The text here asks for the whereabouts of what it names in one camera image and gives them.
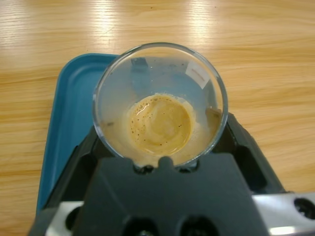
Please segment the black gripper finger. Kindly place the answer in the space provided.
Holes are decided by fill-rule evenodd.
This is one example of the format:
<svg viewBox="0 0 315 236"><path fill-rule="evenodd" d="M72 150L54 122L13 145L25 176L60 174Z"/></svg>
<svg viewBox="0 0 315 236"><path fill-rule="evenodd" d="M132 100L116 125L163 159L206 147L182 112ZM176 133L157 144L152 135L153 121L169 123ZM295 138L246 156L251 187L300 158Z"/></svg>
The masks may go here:
<svg viewBox="0 0 315 236"><path fill-rule="evenodd" d="M87 136L74 148L40 209L57 207L60 202L82 201L98 160L110 156L110 151L98 137L95 128L91 127Z"/></svg>
<svg viewBox="0 0 315 236"><path fill-rule="evenodd" d="M253 195L285 193L283 185L250 133L229 114L212 153L229 153Z"/></svg>

